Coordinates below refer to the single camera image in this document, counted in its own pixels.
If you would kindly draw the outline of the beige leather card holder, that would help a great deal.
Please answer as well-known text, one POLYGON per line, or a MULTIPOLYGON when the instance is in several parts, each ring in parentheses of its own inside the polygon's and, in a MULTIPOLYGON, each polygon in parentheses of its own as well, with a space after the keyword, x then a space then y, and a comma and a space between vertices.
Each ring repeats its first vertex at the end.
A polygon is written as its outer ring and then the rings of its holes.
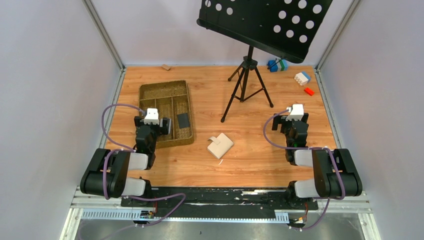
POLYGON ((211 136, 208 140, 211 143, 208 145, 207 150, 217 159, 221 159, 234 145, 234 142, 224 133, 220 133, 217 137, 211 136))

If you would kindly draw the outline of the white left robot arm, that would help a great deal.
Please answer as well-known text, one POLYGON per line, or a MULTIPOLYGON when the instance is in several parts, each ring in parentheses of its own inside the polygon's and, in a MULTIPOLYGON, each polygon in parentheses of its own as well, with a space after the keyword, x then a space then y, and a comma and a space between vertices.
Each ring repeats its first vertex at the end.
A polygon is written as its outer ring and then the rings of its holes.
POLYGON ((135 149, 96 149, 80 181, 82 193, 105 199, 134 196, 142 207, 152 203, 150 181, 129 177, 128 172, 152 168, 158 138, 171 133, 172 120, 167 117, 145 120, 136 116, 134 124, 135 149))

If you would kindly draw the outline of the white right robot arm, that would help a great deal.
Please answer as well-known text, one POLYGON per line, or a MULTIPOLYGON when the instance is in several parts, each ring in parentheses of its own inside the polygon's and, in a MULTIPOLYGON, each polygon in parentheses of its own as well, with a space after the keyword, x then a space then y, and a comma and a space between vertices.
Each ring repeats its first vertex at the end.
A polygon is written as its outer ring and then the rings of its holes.
POLYGON ((362 181, 348 149, 307 146, 308 117, 307 113, 299 120, 283 114, 272 117, 271 129, 279 130, 285 136, 282 149, 287 162, 293 166, 312 168, 313 171, 311 179, 289 183, 286 204, 292 209, 298 209, 306 199, 360 196, 363 191, 362 181))

